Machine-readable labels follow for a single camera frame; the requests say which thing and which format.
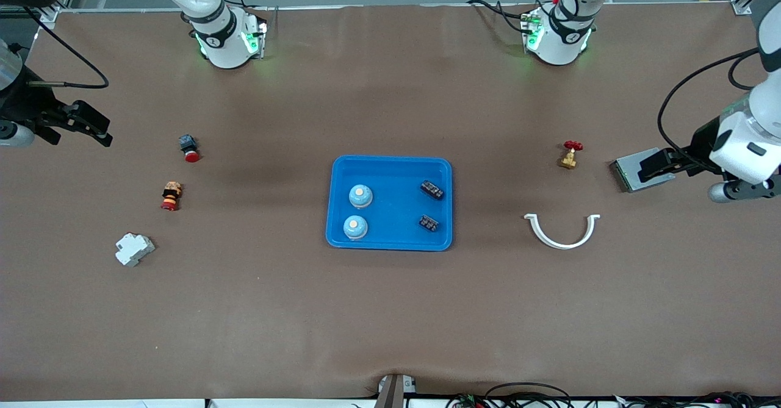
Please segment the blue plastic tray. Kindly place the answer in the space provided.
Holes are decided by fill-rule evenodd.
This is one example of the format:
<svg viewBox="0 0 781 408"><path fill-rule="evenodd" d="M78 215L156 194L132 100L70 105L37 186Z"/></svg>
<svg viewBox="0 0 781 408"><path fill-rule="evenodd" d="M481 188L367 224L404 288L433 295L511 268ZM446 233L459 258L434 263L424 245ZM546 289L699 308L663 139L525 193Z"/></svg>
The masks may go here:
<svg viewBox="0 0 781 408"><path fill-rule="evenodd" d="M424 194L422 181L433 181L445 192L441 201ZM354 185L373 190L373 202L357 209L348 201ZM430 156L345 155L335 159L330 178L325 221L326 241L335 248L441 252L453 241L453 170L443 158ZM342 230L352 215L369 225L360 240L348 239ZM436 232L419 225L422 215L439 222Z"/></svg>

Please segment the grey metal box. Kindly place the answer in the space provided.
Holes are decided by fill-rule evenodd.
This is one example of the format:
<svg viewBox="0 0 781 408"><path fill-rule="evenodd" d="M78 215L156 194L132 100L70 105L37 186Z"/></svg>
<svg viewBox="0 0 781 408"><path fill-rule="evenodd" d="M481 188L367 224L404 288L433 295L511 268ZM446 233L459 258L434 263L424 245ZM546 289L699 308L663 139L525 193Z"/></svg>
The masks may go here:
<svg viewBox="0 0 781 408"><path fill-rule="evenodd" d="M668 181L675 179L674 174L662 174L656 176L649 181L642 182L638 173L641 171L641 161L659 152L660 149L652 148L641 152L636 152L628 156L622 156L617 158L611 166L613 166L614 172L616 172L617 180L622 186L622 190L625 192L637 192L653 188L659 185L664 185Z"/></svg>

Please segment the black red-capped push button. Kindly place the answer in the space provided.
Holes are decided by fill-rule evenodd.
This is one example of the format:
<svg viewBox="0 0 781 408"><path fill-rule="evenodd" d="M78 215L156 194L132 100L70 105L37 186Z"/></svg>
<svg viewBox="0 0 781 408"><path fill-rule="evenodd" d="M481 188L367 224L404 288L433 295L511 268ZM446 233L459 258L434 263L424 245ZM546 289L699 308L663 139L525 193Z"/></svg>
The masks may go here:
<svg viewBox="0 0 781 408"><path fill-rule="evenodd" d="M191 135L182 135L178 138L179 149L183 153L184 160L188 163L195 163L201 160L197 141Z"/></svg>

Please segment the white circuit breaker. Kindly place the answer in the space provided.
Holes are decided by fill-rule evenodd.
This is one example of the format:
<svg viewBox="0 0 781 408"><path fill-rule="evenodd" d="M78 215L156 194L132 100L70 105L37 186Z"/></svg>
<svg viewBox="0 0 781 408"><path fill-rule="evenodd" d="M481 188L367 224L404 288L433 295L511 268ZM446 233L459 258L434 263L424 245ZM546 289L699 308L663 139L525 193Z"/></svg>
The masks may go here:
<svg viewBox="0 0 781 408"><path fill-rule="evenodd" d="M156 249L150 238L133 233L126 233L122 236L115 247L117 247L115 258L126 267L136 266L146 255Z"/></svg>

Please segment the brown table mat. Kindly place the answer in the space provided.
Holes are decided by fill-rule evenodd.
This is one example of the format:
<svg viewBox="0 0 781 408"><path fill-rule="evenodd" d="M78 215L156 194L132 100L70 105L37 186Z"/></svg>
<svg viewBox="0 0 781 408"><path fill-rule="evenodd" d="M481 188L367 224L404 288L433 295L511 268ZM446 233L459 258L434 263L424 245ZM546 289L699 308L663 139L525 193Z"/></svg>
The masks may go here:
<svg viewBox="0 0 781 408"><path fill-rule="evenodd" d="M781 197L714 204L710 174L628 194L609 168L662 146L675 83L756 45L749 17L606 5L566 67L470 6L270 22L265 58L221 71L176 13L59 18L110 86L58 95L114 141L0 148L0 399L358 397L393 372L422 392L781 395ZM345 155L449 161L451 246L330 246ZM564 244L602 219L559 250L527 213ZM134 267L126 233L156 247Z"/></svg>

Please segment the red yellow emergency stop switch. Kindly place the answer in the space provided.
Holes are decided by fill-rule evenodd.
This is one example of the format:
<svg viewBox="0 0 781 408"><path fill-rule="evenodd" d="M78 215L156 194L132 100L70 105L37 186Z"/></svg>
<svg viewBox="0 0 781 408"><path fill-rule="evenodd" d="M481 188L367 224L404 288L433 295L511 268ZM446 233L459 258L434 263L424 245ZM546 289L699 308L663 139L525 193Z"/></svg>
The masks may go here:
<svg viewBox="0 0 781 408"><path fill-rule="evenodd" d="M168 181L162 192L160 208L167 211L176 211L179 207L179 199L183 194L183 186L177 181Z"/></svg>

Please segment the white curved plastic bracket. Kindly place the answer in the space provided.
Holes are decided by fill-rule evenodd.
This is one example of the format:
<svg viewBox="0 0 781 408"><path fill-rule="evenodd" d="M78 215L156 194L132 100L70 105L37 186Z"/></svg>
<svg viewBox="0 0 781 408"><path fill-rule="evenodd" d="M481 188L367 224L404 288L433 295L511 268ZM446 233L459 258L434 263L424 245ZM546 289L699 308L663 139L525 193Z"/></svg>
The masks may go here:
<svg viewBox="0 0 781 408"><path fill-rule="evenodd" d="M529 222L531 230L533 231L536 238L541 243L545 244L545 246L548 246L549 248L553 248L553 249L559 249L559 250L570 250L570 249L575 249L583 246L584 244L586 244L586 242L589 241L589 239L591 239L596 229L596 222L597 220L602 219L602 216L600 216L600 214L592 214L586 217L586 229L584 231L582 238L579 241L570 244L556 242L552 238L550 238L543 231L541 225L539 224L538 214L527 213L524 215L524 219L525 221Z"/></svg>

